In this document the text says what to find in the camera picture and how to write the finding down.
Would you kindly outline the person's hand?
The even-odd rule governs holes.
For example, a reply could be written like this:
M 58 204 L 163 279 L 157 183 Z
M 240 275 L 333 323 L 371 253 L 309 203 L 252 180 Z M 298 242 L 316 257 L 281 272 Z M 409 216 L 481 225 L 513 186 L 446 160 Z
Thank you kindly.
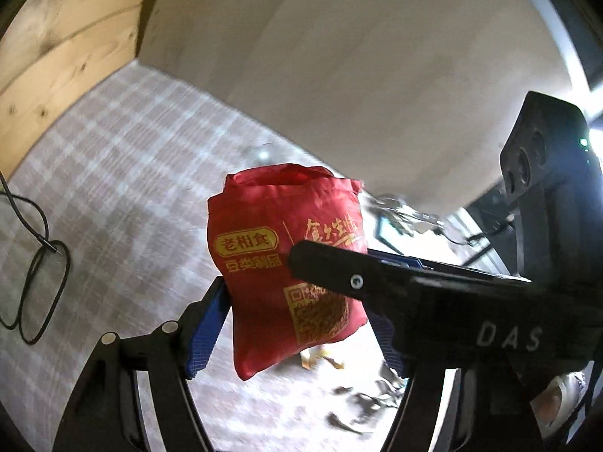
M 562 428 L 577 409 L 587 390 L 584 371 L 554 377 L 546 390 L 530 402 L 543 439 L 549 439 Z

